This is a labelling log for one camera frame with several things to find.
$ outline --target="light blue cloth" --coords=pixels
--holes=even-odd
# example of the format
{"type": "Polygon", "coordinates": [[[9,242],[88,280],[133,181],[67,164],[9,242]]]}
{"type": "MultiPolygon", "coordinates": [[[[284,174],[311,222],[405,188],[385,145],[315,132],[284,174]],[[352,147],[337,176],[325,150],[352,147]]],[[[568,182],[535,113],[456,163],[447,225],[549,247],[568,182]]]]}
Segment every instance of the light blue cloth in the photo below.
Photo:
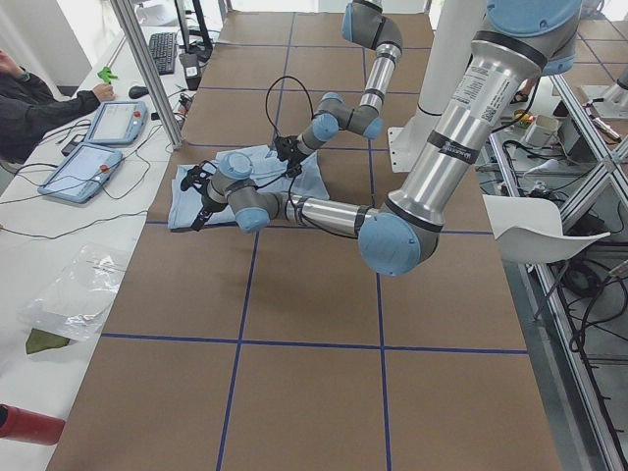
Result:
{"type": "MultiPolygon", "coordinates": [[[[281,162],[277,158],[277,152],[274,150],[271,151],[268,145],[257,145],[234,150],[247,155],[251,159],[253,163],[251,179],[259,186],[272,181],[286,171],[287,162],[281,162]]],[[[232,151],[218,152],[214,164],[230,152],[232,151]]],[[[321,178],[316,153],[305,159],[301,166],[303,173],[294,181],[291,192],[318,199],[330,199],[330,195],[327,193],[327,189],[321,178]]],[[[179,165],[177,167],[177,176],[172,182],[173,205],[168,215],[169,229],[189,228],[202,207],[201,196],[194,188],[190,188],[188,191],[181,191],[181,181],[187,174],[187,171],[192,167],[192,165],[179,165]]],[[[211,168],[209,165],[207,165],[206,168],[211,173],[215,172],[215,169],[211,168]]],[[[290,182],[291,179],[283,177],[265,188],[260,189],[260,191],[288,191],[290,182]]],[[[234,212],[230,207],[227,207],[220,213],[214,213],[207,224],[230,223],[235,219],[234,212]]]]}

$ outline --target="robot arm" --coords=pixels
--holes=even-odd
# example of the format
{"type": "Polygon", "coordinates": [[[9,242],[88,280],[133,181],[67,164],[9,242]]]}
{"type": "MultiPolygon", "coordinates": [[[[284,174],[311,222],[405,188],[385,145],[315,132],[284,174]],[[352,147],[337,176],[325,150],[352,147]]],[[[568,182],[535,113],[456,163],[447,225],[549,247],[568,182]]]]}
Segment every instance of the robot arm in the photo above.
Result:
{"type": "MultiPolygon", "coordinates": [[[[489,1],[485,23],[472,41],[473,60],[460,85],[403,186],[389,193],[379,210],[293,194],[259,193],[249,178],[250,161],[236,153],[220,163],[205,191],[204,202],[209,199],[212,204],[231,205],[238,225],[245,232],[259,231],[271,218],[285,218],[357,236],[360,252],[373,270],[392,276],[410,271],[436,250],[445,224],[443,211],[447,202],[469,165],[475,163],[521,83],[525,79],[565,72],[573,63],[572,48],[581,0],[528,0],[525,3],[525,11],[522,11],[520,0],[489,1]]],[[[389,44],[381,37],[381,31],[395,31],[396,27],[386,28],[388,22],[382,22],[381,10],[374,8],[379,7],[379,2],[356,0],[349,7],[349,20],[345,14],[343,31],[351,30],[350,38],[376,50],[389,44]],[[362,16],[366,22],[364,31],[370,31],[368,34],[357,27],[356,20],[362,16]],[[377,21],[383,26],[375,29],[373,24],[377,21]]],[[[400,54],[400,37],[397,45],[400,54]]],[[[382,52],[378,57],[381,61],[376,60],[360,106],[376,110],[378,114],[382,105],[378,99],[383,97],[372,90],[386,91],[393,63],[398,58],[393,56],[395,59],[392,59],[386,54],[382,52]]],[[[345,119],[346,110],[341,105],[337,95],[326,95],[319,105],[322,114],[293,141],[298,152],[307,156],[332,138],[339,126],[335,127],[331,120],[350,130],[356,126],[351,124],[354,118],[345,119]],[[324,120],[329,123],[329,132],[323,132],[328,129],[324,120]]],[[[292,152],[294,155],[299,162],[303,160],[292,152]]]]}
{"type": "Polygon", "coordinates": [[[382,15],[381,1],[355,0],[346,6],[342,36],[347,41],[376,52],[360,105],[352,108],[337,93],[327,93],[320,101],[310,126],[299,136],[275,139],[279,158],[292,166],[305,160],[333,139],[340,130],[375,139],[384,122],[380,117],[386,92],[400,60],[403,42],[396,24],[382,15]]]}

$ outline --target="white desk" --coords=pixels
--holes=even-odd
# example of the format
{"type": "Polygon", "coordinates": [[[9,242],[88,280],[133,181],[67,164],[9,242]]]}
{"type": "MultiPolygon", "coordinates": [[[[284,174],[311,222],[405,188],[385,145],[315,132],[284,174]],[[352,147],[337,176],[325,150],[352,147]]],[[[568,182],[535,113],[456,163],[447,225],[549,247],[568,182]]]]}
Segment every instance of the white desk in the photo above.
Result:
{"type": "MultiPolygon", "coordinates": [[[[146,33],[149,35],[157,30],[172,29],[148,28],[146,33]]],[[[91,89],[101,81],[96,73],[109,62],[121,40],[120,36],[114,41],[80,89],[91,89]]],[[[179,90],[179,87],[185,87],[182,66],[177,63],[176,67],[174,75],[162,76],[168,95],[179,90]]],[[[143,80],[127,43],[111,68],[119,77],[113,80],[117,99],[129,99],[129,88],[135,84],[143,84],[143,80]]],[[[149,112],[155,111],[148,96],[142,99],[146,101],[149,112]]],[[[177,95],[173,96],[171,103],[176,103],[177,99],[177,95]]],[[[133,145],[121,149],[124,154],[130,154],[158,124],[159,122],[148,121],[133,145]]],[[[37,147],[27,163],[59,164],[63,160],[62,145],[55,144],[59,138],[57,136],[51,142],[37,147]]],[[[143,182],[125,198],[113,200],[100,191],[84,205],[67,204],[50,197],[0,204],[0,224],[13,231],[55,236],[97,219],[148,209],[164,175],[170,154],[169,140],[163,129],[159,129],[140,150],[140,155],[151,164],[150,171],[143,182]]],[[[113,195],[123,194],[139,180],[146,168],[145,162],[135,155],[131,156],[107,183],[107,190],[113,195]]],[[[25,169],[24,175],[41,183],[49,175],[49,171],[41,169],[45,168],[25,169]]],[[[0,202],[36,194],[33,184],[16,177],[0,197],[0,202]]],[[[145,219],[145,215],[140,215],[98,223],[57,240],[0,232],[0,287],[3,293],[3,308],[0,311],[0,402],[67,418],[98,338],[73,342],[64,348],[26,356],[25,343],[30,327],[18,321],[18,312],[59,276],[61,270],[71,263],[86,243],[94,242],[132,252],[145,219]]],[[[7,471],[44,470],[54,448],[55,446],[0,440],[0,467],[7,471]]]]}

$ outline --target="green object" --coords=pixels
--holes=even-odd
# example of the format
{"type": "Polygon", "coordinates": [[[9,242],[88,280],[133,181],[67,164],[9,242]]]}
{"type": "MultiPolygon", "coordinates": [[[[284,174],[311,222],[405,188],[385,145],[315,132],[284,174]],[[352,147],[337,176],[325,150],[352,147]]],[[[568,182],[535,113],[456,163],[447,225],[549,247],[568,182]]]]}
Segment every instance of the green object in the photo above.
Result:
{"type": "Polygon", "coordinates": [[[98,76],[107,84],[111,84],[112,79],[117,79],[118,76],[115,76],[109,67],[103,67],[102,71],[98,73],[98,76]]]}
{"type": "Polygon", "coordinates": [[[31,355],[38,351],[49,350],[50,348],[61,348],[70,343],[70,339],[43,332],[38,329],[32,329],[26,340],[26,354],[31,355]]]}

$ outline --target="fabric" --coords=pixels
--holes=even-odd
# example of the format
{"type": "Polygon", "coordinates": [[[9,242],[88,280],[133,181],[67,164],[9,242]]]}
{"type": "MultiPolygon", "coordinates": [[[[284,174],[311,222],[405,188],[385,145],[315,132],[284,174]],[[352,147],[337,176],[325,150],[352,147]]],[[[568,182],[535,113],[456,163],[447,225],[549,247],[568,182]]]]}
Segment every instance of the fabric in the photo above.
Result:
{"type": "MultiPolygon", "coordinates": [[[[268,145],[258,145],[235,149],[237,152],[246,154],[253,163],[253,174],[251,179],[259,186],[262,186],[281,175],[286,171],[286,162],[281,162],[277,158],[277,152],[270,150],[268,145]]],[[[218,152],[216,160],[218,162],[230,151],[218,152]]],[[[318,199],[330,199],[327,193],[321,172],[318,167],[316,153],[310,155],[301,164],[303,173],[294,181],[291,192],[302,196],[311,196],[318,199]]],[[[201,196],[193,188],[188,191],[181,191],[181,181],[192,165],[179,165],[177,175],[172,182],[173,204],[168,216],[168,227],[172,229],[188,229],[201,209],[201,196]]],[[[288,191],[291,179],[282,178],[260,189],[261,192],[288,191]]],[[[221,213],[214,213],[208,225],[230,223],[235,220],[234,212],[227,207],[221,213]]]]}
{"type": "Polygon", "coordinates": [[[88,115],[99,104],[92,91],[57,101],[35,74],[27,81],[0,74],[0,158],[23,163],[47,132],[88,115]]]}
{"type": "Polygon", "coordinates": [[[50,334],[49,332],[32,329],[26,341],[26,354],[31,355],[50,348],[61,348],[70,343],[70,339],[50,334]]]}

